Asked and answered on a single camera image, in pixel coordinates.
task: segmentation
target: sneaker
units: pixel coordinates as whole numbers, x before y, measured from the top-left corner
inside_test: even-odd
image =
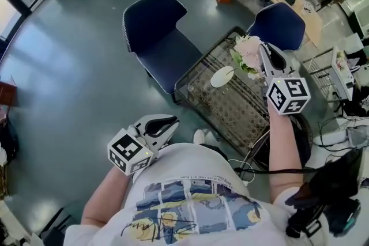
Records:
[[[205,143],[205,133],[202,129],[198,129],[194,133],[194,144],[201,145],[202,143]]]

